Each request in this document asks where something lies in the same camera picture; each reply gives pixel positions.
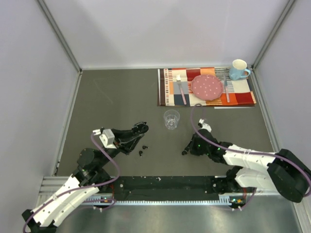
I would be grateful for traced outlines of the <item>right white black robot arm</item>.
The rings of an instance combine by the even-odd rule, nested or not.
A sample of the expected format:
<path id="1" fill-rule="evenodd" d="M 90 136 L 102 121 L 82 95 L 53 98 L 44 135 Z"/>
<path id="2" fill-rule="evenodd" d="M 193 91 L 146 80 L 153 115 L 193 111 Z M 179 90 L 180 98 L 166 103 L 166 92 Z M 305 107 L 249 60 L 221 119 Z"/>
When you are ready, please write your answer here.
<path id="1" fill-rule="evenodd" d="M 219 142 L 207 129 L 192 135 L 182 155 L 207 155 L 216 163 L 232 166 L 224 187 L 215 189 L 238 192 L 242 188 L 277 191 L 292 202 L 300 203 L 311 192 L 311 171 L 290 150 L 261 152 L 247 150 L 229 142 Z"/>

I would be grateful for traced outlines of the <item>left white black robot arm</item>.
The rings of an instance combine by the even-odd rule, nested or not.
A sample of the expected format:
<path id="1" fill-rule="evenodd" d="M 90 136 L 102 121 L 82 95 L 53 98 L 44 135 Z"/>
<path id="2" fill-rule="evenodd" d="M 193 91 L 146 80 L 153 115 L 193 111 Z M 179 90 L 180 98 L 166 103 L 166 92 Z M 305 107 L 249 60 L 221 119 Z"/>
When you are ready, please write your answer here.
<path id="1" fill-rule="evenodd" d="M 22 231 L 54 233 L 63 220 L 89 197 L 106 192 L 121 174 L 114 157 L 119 153 L 129 155 L 148 130 L 146 122 L 139 122 L 130 130 L 93 130 L 90 137 L 96 149 L 83 149 L 77 168 L 66 182 L 40 206 L 22 213 L 25 221 Z"/>

